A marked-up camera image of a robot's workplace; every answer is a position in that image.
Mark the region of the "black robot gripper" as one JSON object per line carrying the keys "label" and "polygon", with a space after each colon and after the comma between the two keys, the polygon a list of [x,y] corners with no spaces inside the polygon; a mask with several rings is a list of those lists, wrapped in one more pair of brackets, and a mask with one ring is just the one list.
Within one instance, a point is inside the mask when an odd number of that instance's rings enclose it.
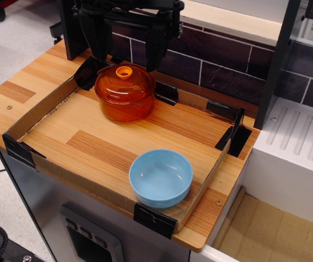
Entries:
{"label": "black robot gripper", "polygon": [[105,61],[112,49],[112,27],[147,31],[146,71],[160,67],[172,37],[182,33],[182,1],[75,1],[81,29],[94,57]]}

